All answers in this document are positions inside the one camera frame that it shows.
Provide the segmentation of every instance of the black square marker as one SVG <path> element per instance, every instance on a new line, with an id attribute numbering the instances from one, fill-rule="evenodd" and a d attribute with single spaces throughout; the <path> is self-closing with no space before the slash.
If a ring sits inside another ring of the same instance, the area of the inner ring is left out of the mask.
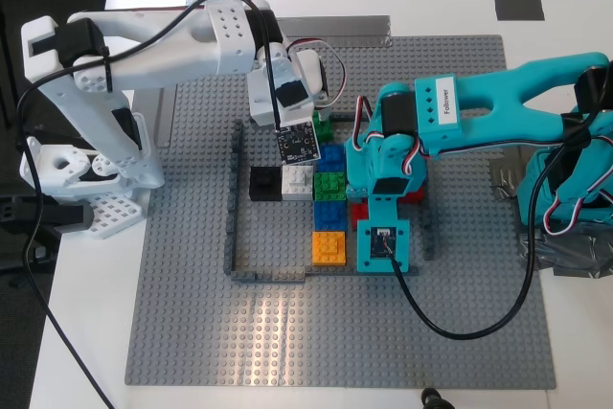
<path id="1" fill-rule="evenodd" d="M 498 21 L 545 21 L 540 0 L 494 0 Z"/>

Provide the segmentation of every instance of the white table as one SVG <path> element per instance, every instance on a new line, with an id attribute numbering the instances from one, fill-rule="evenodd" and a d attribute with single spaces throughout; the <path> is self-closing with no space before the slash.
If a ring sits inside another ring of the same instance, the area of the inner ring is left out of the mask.
<path id="1" fill-rule="evenodd" d="M 108 0 L 108 8 L 162 7 L 185 0 Z M 542 0 L 546 21 L 498 22 L 493 0 L 267 0 L 278 16 L 389 14 L 393 35 L 500 34 L 507 64 L 587 51 L 613 57 L 611 0 Z M 572 88 L 539 98 L 552 111 L 573 105 Z M 143 196 L 146 205 L 147 194 Z M 108 240 L 62 239 L 51 307 L 119 409 L 250 407 L 421 408 L 419 390 L 252 387 L 128 387 L 125 362 L 145 223 Z M 553 391 L 444 391 L 458 409 L 611 407 L 613 277 L 592 281 L 541 274 L 556 369 Z M 102 407 L 47 325 L 31 407 Z"/>

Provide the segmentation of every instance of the lego baseplate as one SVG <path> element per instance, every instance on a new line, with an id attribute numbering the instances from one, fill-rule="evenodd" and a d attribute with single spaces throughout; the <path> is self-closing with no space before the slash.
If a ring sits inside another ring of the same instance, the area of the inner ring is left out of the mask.
<path id="1" fill-rule="evenodd" d="M 338 52 L 350 81 L 337 111 L 351 111 L 357 94 L 373 101 L 390 80 L 505 67 L 498 36 L 395 37 L 389 48 Z M 320 53 L 335 88 L 340 70 L 329 52 Z M 152 192 L 149 205 L 126 384 L 556 386 L 537 275 L 517 317 L 470 342 L 427 329 L 390 276 L 232 281 L 224 273 L 227 218 L 238 222 L 235 268 L 281 276 L 311 262 L 312 202 L 248 201 L 244 171 L 280 165 L 280 158 L 270 148 L 270 130 L 248 121 L 246 102 L 243 78 L 202 79 L 178 88 L 171 145 L 161 152 L 167 182 Z M 242 147 L 234 119 L 242 119 Z M 467 332 L 499 320 L 523 279 L 512 205 L 491 191 L 488 165 L 500 155 L 493 150 L 430 162 L 427 218 L 413 205 L 401 211 L 411 218 L 411 261 L 420 268 L 408 283 L 421 307 L 446 329 Z M 238 188 L 231 204 L 238 204 L 236 214 L 227 212 L 231 187 Z M 351 232 L 350 226 L 350 269 Z M 433 239 L 429 260 L 424 235 Z"/>

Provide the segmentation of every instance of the black cable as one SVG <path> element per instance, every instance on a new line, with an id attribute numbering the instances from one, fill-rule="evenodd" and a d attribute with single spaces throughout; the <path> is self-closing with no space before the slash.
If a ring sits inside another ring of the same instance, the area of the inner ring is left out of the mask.
<path id="1" fill-rule="evenodd" d="M 19 98 L 19 102 L 17 104 L 17 117 L 16 117 L 17 136 L 19 138 L 21 145 L 23 146 L 23 153 L 26 156 L 28 168 L 30 169 L 30 174 L 34 182 L 34 191 L 36 195 L 36 208 L 35 208 L 35 214 L 34 214 L 33 228 L 32 228 L 32 231 L 28 234 L 28 238 L 26 240 L 26 243 L 23 246 L 22 254 L 21 254 L 21 260 L 23 263 L 24 271 L 26 272 L 26 278 L 28 279 L 28 282 L 30 283 L 30 286 L 32 287 L 34 291 L 34 295 L 36 299 L 41 304 L 42 308 L 45 310 L 45 314 L 49 318 L 49 321 L 51 321 L 52 325 L 54 326 L 57 332 L 57 335 L 59 335 L 59 338 L 62 340 L 62 342 L 64 343 L 64 345 L 66 346 L 70 354 L 73 355 L 73 358 L 75 358 L 75 361 L 77 361 L 77 363 L 79 364 L 80 369 L 83 371 L 83 373 L 89 380 L 89 383 L 92 385 L 92 387 L 94 387 L 94 389 L 96 390 L 96 393 L 98 393 L 98 396 L 102 399 L 104 404 L 109 409 L 114 409 L 113 404 L 111 403 L 109 398 L 106 396 L 106 394 L 104 393 L 104 391 L 102 390 L 102 388 L 100 387 L 96 379 L 89 372 L 89 370 L 87 369 L 87 366 L 80 358 L 79 354 L 77 353 L 77 351 L 71 344 L 70 340 L 68 340 L 68 337 L 66 337 L 66 334 L 64 333 L 61 326 L 57 322 L 55 315 L 49 308 L 47 301 L 45 300 L 44 296 L 40 292 L 40 289 L 38 288 L 38 285 L 36 284 L 36 281 L 34 279 L 32 269 L 30 268 L 30 259 L 28 255 L 30 253 L 30 248 L 32 247 L 32 243 L 34 242 L 36 232 L 38 231 L 38 227 L 40 226 L 40 219 L 42 218 L 43 198 L 44 197 L 42 193 L 42 188 L 40 186 L 40 178 L 38 177 L 38 173 L 36 171 L 36 164 L 34 162 L 34 158 L 30 150 L 30 146 L 28 145 L 28 140 L 27 140 L 24 125 L 23 125 L 23 113 L 25 110 L 27 99 L 30 97 L 30 95 L 33 93 L 35 89 L 41 87 L 45 83 L 49 83 L 52 80 L 56 80 L 56 79 L 74 74 L 75 72 L 78 72 L 78 71 L 90 69 L 92 67 L 105 65 L 105 64 L 108 64 L 109 62 L 110 63 L 116 62 L 126 57 L 135 55 L 136 53 L 139 53 L 142 50 L 145 50 L 146 47 L 157 42 L 160 38 L 162 38 L 164 35 L 170 32 L 176 25 L 178 25 L 191 11 L 198 8 L 200 4 L 206 1 L 207 0 L 196 0 L 191 5 L 189 5 L 186 9 L 184 9 L 179 15 L 177 15 L 169 23 L 169 25 L 166 26 L 164 29 L 162 29 L 159 33 L 157 33 L 156 35 L 149 38 L 148 40 L 141 42 L 138 45 L 122 53 L 119 53 L 112 57 L 104 57 L 102 59 L 97 59 L 95 61 L 87 62 L 87 63 L 80 64 L 77 66 L 68 67 L 60 71 L 54 72 L 53 74 L 50 74 L 49 76 L 44 77 L 40 80 L 37 80 L 36 82 L 28 86 L 26 91 L 24 91 L 24 93 L 21 95 L 21 98 Z M 273 106 L 273 113 L 275 115 L 275 127 L 276 129 L 279 129 L 281 119 L 279 116 L 279 108 L 276 105 L 277 96 L 276 96 L 276 90 L 275 90 L 272 65 L 270 64 L 272 62 L 272 59 L 271 59 L 271 54 L 270 54 L 270 37 L 268 34 L 268 29 L 266 27 L 266 23 L 265 23 L 263 14 L 261 13 L 260 9 L 258 9 L 258 7 L 252 2 L 252 0 L 240 0 L 240 1 L 242 1 L 244 4 L 249 6 L 253 11 L 257 13 L 256 17 L 258 18 L 260 22 L 262 38 L 263 38 L 264 55 L 266 58 L 266 62 L 269 64 L 266 66 L 266 70 L 268 74 L 268 84 L 270 86 L 270 96 L 273 102 L 272 106 Z"/>
<path id="2" fill-rule="evenodd" d="M 613 67 L 613 62 L 610 62 L 606 68 L 606 74 L 604 77 L 604 82 L 602 84 L 602 92 L 601 92 L 601 96 L 599 97 L 599 100 L 592 106 L 592 110 L 590 111 L 587 118 L 585 118 L 585 120 L 583 120 L 583 122 L 579 124 L 579 127 L 582 130 L 588 130 L 587 131 L 588 135 L 589 135 L 589 127 L 596 119 L 600 111 L 600 108 L 602 106 L 602 101 L 604 100 L 604 97 L 609 90 L 609 81 L 610 81 L 609 75 L 611 72 L 611 67 Z M 557 163 L 559 163 L 559 161 L 561 160 L 561 158 L 564 156 L 565 153 L 567 153 L 569 150 L 572 150 L 574 148 L 584 148 L 584 146 L 575 145 L 574 140 L 572 138 L 568 141 L 571 143 L 571 145 L 562 144 L 562 146 L 557 149 L 551 162 L 549 162 L 549 164 L 545 166 L 543 171 L 536 178 L 536 182 L 534 182 L 534 187 L 530 194 L 530 201 L 528 204 L 528 260 L 526 262 L 526 274 L 524 276 L 524 282 L 521 286 L 521 290 L 519 291 L 519 295 L 517 296 L 517 299 L 515 300 L 515 303 L 513 304 L 509 312 L 505 316 L 503 316 L 499 321 L 494 323 L 493 325 L 485 329 L 477 330 L 475 332 L 468 332 L 468 333 L 450 332 L 448 330 L 440 328 L 434 322 L 432 322 L 430 318 L 426 316 L 423 310 L 421 310 L 420 306 L 418 305 L 418 303 L 415 301 L 415 299 L 411 295 L 409 286 L 404 281 L 404 277 L 402 276 L 402 272 L 400 271 L 400 267 L 398 265 L 398 262 L 396 261 L 396 258 L 394 258 L 394 256 L 390 258 L 392 262 L 392 268 L 394 268 L 394 273 L 396 274 L 396 278 L 398 279 L 398 282 L 400 283 L 400 287 L 402 288 L 402 292 L 404 293 L 404 296 L 406 297 L 407 301 L 409 301 L 409 304 L 411 305 L 413 310 L 417 313 L 419 318 L 428 328 L 436 332 L 438 335 L 441 335 L 442 337 L 445 337 L 447 339 L 474 340 L 474 339 L 485 337 L 487 335 L 490 335 L 500 330 L 501 328 L 506 326 L 515 317 L 517 312 L 520 310 L 520 308 L 524 304 L 526 297 L 528 296 L 528 291 L 530 290 L 530 286 L 531 286 L 532 279 L 533 279 L 534 265 L 536 263 L 536 248 L 535 248 L 536 241 L 535 241 L 535 235 L 534 235 L 536 225 L 535 225 L 534 215 L 536 213 L 536 202 L 538 201 L 538 195 L 540 194 L 540 190 L 543 187 L 545 179 L 547 179 L 547 176 L 549 175 L 550 171 L 557 165 Z M 502 143 L 492 143 L 491 145 L 495 147 L 496 145 L 500 145 L 500 144 Z"/>
<path id="3" fill-rule="evenodd" d="M 402 272 L 400 271 L 398 262 L 396 261 L 395 258 L 391 258 L 392 267 L 394 268 L 394 273 L 396 274 L 396 277 L 398 278 L 398 282 L 400 283 L 402 292 L 404 292 L 404 295 L 406 296 L 406 299 L 409 301 L 409 304 L 411 304 L 411 307 L 413 308 L 413 310 L 417 313 L 419 318 L 428 328 L 436 332 L 438 335 L 441 335 L 442 337 L 446 337 L 447 339 L 474 340 L 474 339 L 479 339 L 481 337 L 485 337 L 486 335 L 490 335 L 493 332 L 498 331 L 499 329 L 506 326 L 509 323 L 509 321 L 515 317 L 519 309 L 524 304 L 526 297 L 528 296 L 528 291 L 530 290 L 530 285 L 533 279 L 534 264 L 536 262 L 536 256 L 535 256 L 535 251 L 534 251 L 534 244 L 535 244 L 535 241 L 534 241 L 534 227 L 535 227 L 534 226 L 534 214 L 536 212 L 536 200 L 538 198 L 538 194 L 540 193 L 540 189 L 543 183 L 545 182 L 545 179 L 547 178 L 547 175 L 552 170 L 552 168 L 557 164 L 557 162 L 562 158 L 562 155 L 566 153 L 567 149 L 568 148 L 566 146 L 562 146 L 561 148 L 557 150 L 552 161 L 545 167 L 542 173 L 538 175 L 538 178 L 536 179 L 536 182 L 534 183 L 533 191 L 530 195 L 530 204 L 528 206 L 528 261 L 526 263 L 526 274 L 524 276 L 524 283 L 522 284 L 521 291 L 519 292 L 519 295 L 517 296 L 517 299 L 515 300 L 515 303 L 513 304 L 509 312 L 505 316 L 503 316 L 498 322 L 494 323 L 490 327 L 478 330 L 476 332 L 469 332 L 469 333 L 449 332 L 448 330 L 444 330 L 438 327 L 425 315 L 425 313 L 423 313 L 420 306 L 418 306 L 418 303 L 415 301 L 415 299 L 411 295 L 411 291 L 409 291 L 409 286 L 407 286 L 406 282 L 404 281 L 404 277 L 402 276 Z"/>

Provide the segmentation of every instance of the blue lego brick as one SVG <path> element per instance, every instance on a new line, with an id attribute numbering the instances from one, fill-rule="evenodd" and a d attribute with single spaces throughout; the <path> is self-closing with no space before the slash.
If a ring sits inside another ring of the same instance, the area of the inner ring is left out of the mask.
<path id="1" fill-rule="evenodd" d="M 345 170 L 345 146 L 320 146 L 322 158 L 317 165 L 319 172 L 339 172 Z"/>
<path id="2" fill-rule="evenodd" d="M 347 232 L 347 204 L 344 201 L 316 201 L 314 215 L 316 232 Z"/>

